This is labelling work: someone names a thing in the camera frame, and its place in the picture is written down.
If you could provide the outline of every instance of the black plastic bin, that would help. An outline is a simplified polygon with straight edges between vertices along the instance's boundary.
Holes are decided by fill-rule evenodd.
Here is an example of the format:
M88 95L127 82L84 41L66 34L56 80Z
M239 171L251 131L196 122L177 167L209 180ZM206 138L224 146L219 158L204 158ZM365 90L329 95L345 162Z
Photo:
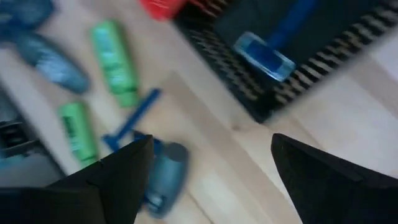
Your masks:
M332 37L312 57L296 64L297 69L291 77L279 83L264 79L264 75L255 71L216 33L215 24L235 1L214 2L225 4L217 4L216 9L189 2L175 17L175 25L258 123L263 123L273 113L306 93L398 21L398 8L394 6L394 1L378 2L376 7L346 26L342 33Z

